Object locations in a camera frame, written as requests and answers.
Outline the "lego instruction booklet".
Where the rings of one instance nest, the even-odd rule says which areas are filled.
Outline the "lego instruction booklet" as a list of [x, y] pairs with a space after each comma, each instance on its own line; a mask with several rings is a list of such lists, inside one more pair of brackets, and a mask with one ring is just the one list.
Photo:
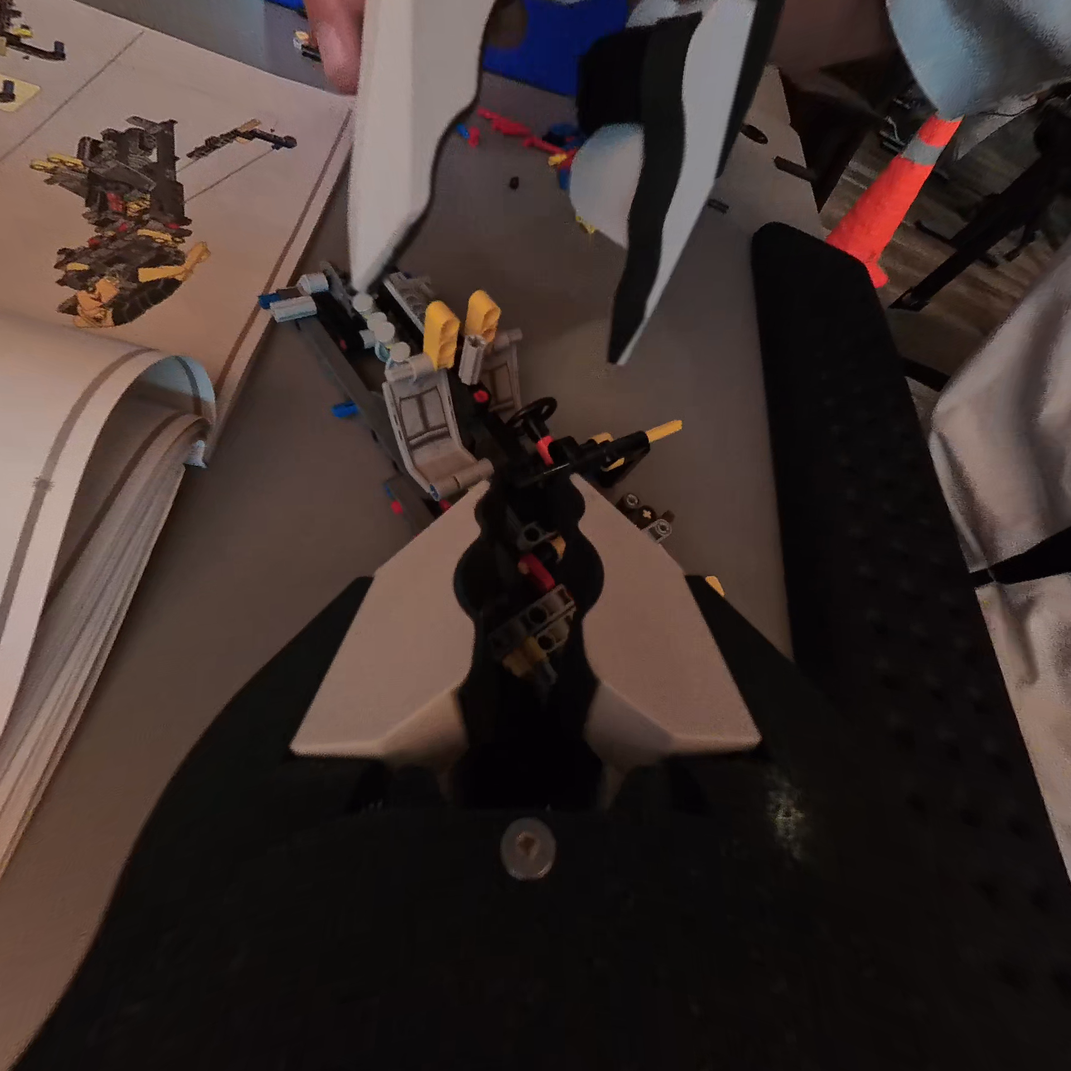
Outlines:
[[347, 99], [2, 2], [5, 871], [340, 185]]

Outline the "black lego beam yellow axle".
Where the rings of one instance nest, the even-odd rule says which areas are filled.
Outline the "black lego beam yellow axle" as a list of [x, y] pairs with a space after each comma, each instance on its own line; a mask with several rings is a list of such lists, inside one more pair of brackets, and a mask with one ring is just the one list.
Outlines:
[[554, 437], [544, 423], [526, 420], [525, 432], [537, 434], [536, 458], [519, 464], [508, 480], [516, 489], [542, 489], [565, 477], [580, 476], [607, 489], [634, 469], [657, 442], [680, 433], [683, 426], [682, 420], [672, 420], [620, 438], [579, 442], [571, 436]]

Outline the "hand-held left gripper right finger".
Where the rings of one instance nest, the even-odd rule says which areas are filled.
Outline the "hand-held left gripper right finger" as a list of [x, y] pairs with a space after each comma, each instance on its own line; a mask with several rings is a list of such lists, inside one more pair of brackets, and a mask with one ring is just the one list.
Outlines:
[[548, 494], [574, 610], [544, 707], [553, 808], [664, 759], [751, 752], [761, 736], [687, 574], [583, 479]]

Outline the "blue plastic bin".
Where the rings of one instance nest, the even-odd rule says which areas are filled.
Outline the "blue plastic bin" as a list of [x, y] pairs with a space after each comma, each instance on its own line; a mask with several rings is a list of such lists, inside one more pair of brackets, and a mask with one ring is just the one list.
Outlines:
[[506, 47], [487, 40], [485, 72], [573, 97], [580, 59], [595, 41], [624, 29], [629, 1], [524, 1], [527, 17], [519, 43]]

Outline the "orange traffic cone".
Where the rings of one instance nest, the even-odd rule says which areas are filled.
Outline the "orange traffic cone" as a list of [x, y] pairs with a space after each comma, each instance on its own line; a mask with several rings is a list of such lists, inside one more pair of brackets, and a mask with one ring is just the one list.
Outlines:
[[937, 114], [927, 118], [828, 233], [826, 243], [863, 263], [875, 289], [889, 282], [879, 263], [884, 251], [962, 122]]

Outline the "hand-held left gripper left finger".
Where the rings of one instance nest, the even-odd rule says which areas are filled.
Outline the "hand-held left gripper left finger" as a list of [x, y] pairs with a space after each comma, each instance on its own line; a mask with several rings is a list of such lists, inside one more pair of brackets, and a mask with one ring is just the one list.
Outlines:
[[478, 484], [380, 567], [295, 733], [307, 759], [359, 759], [447, 775], [476, 808], [544, 796], [544, 731], [510, 672], [544, 595], [521, 568], [502, 487]]

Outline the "person's right hand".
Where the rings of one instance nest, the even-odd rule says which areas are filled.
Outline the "person's right hand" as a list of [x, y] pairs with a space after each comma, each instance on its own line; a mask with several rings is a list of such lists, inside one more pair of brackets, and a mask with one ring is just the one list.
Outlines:
[[328, 81], [342, 94], [357, 94], [366, 2], [305, 1], [304, 7]]

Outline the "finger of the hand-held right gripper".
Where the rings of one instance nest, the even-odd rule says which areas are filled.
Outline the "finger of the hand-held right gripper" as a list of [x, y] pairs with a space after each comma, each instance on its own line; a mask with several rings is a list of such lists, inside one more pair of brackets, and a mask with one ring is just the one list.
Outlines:
[[350, 280], [369, 290], [433, 196], [448, 132], [474, 102], [492, 1], [369, 1], [348, 190]]
[[613, 365], [633, 355], [724, 170], [783, 2], [643, 2], [607, 40], [607, 235], [625, 250]]

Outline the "black metal stand legs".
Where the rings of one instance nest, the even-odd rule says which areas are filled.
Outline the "black metal stand legs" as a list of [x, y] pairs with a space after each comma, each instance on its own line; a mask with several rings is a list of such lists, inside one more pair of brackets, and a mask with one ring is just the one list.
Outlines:
[[1042, 103], [1034, 146], [1038, 159], [1002, 192], [985, 199], [956, 233], [944, 238], [952, 254], [892, 302], [891, 310], [910, 313], [925, 310], [944, 287], [957, 280], [971, 263], [983, 260], [991, 248], [1014, 230], [1020, 229], [1023, 235], [1009, 254], [1010, 259], [1016, 258], [1036, 238], [1053, 200], [1069, 195], [1069, 84], [1059, 85]]

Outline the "person's white printed shirt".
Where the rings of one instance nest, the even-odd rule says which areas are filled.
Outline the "person's white printed shirt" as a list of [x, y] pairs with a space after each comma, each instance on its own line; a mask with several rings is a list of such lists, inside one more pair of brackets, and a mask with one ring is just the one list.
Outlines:
[[[989, 110], [1069, 78], [1068, 1], [886, 2], [896, 43], [942, 118]], [[1069, 241], [952, 382], [930, 453], [1055, 823], [1070, 808], [1069, 565], [998, 577], [1069, 536]]]

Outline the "lego car model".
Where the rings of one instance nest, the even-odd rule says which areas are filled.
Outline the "lego car model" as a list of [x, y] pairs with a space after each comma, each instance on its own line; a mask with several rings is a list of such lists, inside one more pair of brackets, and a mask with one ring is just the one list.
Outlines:
[[[519, 565], [536, 570], [544, 584], [544, 595], [510, 619], [529, 627], [529, 635], [504, 665], [538, 693], [549, 692], [574, 610], [560, 578], [565, 538], [548, 496], [564, 479], [516, 489], [508, 476], [536, 458], [537, 434], [525, 432], [526, 420], [564, 436], [550, 429], [555, 398], [522, 405], [518, 332], [499, 328], [500, 311], [482, 290], [471, 296], [461, 325], [423, 280], [396, 273], [376, 292], [358, 291], [329, 263], [259, 301], [280, 325], [290, 321], [308, 334], [317, 355], [340, 373], [346, 404], [337, 413], [357, 417], [387, 450], [414, 498], [416, 518], [425, 522], [418, 536], [466, 491], [502, 487], [501, 503], [516, 521]], [[606, 489], [583, 480], [606, 499]], [[613, 507], [657, 544], [652, 536], [669, 525], [657, 514], [637, 525], [639, 506]]]

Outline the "pile of red blue lego pins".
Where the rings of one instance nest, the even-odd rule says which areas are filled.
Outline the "pile of red blue lego pins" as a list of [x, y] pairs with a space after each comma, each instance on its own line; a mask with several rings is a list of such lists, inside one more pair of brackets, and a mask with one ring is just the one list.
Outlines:
[[497, 114], [485, 106], [476, 107], [476, 112], [464, 121], [454, 124], [454, 132], [462, 141], [470, 147], [481, 144], [484, 125], [493, 133], [519, 141], [524, 148], [532, 149], [545, 155], [547, 165], [555, 170], [562, 181], [571, 177], [573, 161], [586, 141], [586, 135], [572, 123], [555, 123], [545, 131], [539, 132], [527, 123], [506, 114]]

